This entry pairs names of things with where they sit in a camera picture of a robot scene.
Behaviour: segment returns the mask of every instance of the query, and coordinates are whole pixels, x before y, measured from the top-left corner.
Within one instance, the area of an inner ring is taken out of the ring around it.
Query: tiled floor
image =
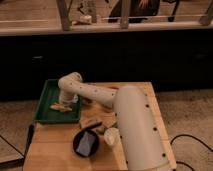
[[[156,93],[170,140],[178,134],[191,134],[213,147],[213,90]],[[0,103],[0,134],[24,152],[27,129],[38,100]],[[173,144],[176,160],[187,162],[196,171],[213,170],[213,154],[200,143],[181,137]],[[0,140],[0,158],[15,154]],[[21,171],[21,167],[8,169]],[[178,165],[178,171],[188,171]]]

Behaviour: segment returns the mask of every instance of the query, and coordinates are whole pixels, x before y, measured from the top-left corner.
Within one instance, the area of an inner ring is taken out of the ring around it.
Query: black cable
[[[189,164],[187,164],[187,163],[185,163],[185,162],[176,161],[176,163],[177,163],[177,164],[182,164],[182,165],[184,165],[184,166],[190,168],[192,171],[195,171],[195,169],[194,169],[192,166],[190,166]]]
[[[172,144],[174,143],[174,141],[175,141],[177,138],[179,138],[179,137],[190,137],[190,138],[193,138],[193,139],[197,140],[198,142],[200,142],[202,145],[204,145],[208,150],[210,150],[211,152],[213,152],[213,149],[212,149],[210,146],[208,146],[206,143],[204,143],[204,142],[203,142],[202,140],[200,140],[199,138],[196,138],[195,136],[189,135],[189,134],[180,134],[180,135],[175,136],[175,137],[171,140],[170,144],[172,145]],[[177,164],[182,164],[182,165],[184,165],[184,166],[190,168],[192,171],[195,171],[195,169],[194,169],[192,166],[190,166],[189,164],[187,164],[187,163],[185,163],[185,162],[176,161],[176,163],[177,163]]]
[[[194,136],[192,136],[192,135],[189,135],[189,134],[180,134],[180,135],[175,136],[175,137],[171,140],[170,144],[172,145],[173,142],[174,142],[177,138],[179,138],[179,137],[190,137],[190,138],[193,138],[193,139],[197,140],[198,142],[200,142],[201,144],[203,144],[208,150],[210,150],[211,152],[213,152],[213,149],[212,149],[210,146],[208,146],[206,143],[204,143],[204,142],[203,142],[202,140],[200,140],[199,138],[196,138],[196,137],[194,137]]]
[[[0,138],[3,139],[9,146],[11,146],[15,151],[17,151],[19,154],[21,154],[21,156],[23,158],[25,158],[24,154],[19,151],[14,145],[12,145],[11,143],[9,143],[2,135],[0,135]]]

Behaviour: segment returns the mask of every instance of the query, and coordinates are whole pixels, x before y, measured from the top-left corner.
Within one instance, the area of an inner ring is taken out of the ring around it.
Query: wooden table
[[[169,143],[164,122],[159,110],[152,84],[149,82],[137,83],[98,83],[95,85],[106,87],[120,87],[125,84],[133,84],[143,88],[148,96],[151,110],[166,155],[172,169],[176,168],[176,161]],[[83,106],[81,119],[89,116],[99,116],[103,124],[110,126],[115,122],[112,110],[92,102],[89,106]],[[90,158],[77,156],[72,149],[72,140],[80,131],[79,124],[41,125],[36,124],[32,143],[24,163],[24,171],[82,171],[82,170],[127,170],[125,157],[121,142],[114,148],[106,145],[103,137],[100,136],[100,146],[97,153]]]

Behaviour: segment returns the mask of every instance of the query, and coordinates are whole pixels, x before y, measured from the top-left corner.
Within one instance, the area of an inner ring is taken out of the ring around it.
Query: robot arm
[[[113,90],[81,83],[79,73],[59,80],[59,103],[70,105],[73,95],[95,100],[115,112],[129,170],[158,169],[169,161],[146,95],[135,86]]]

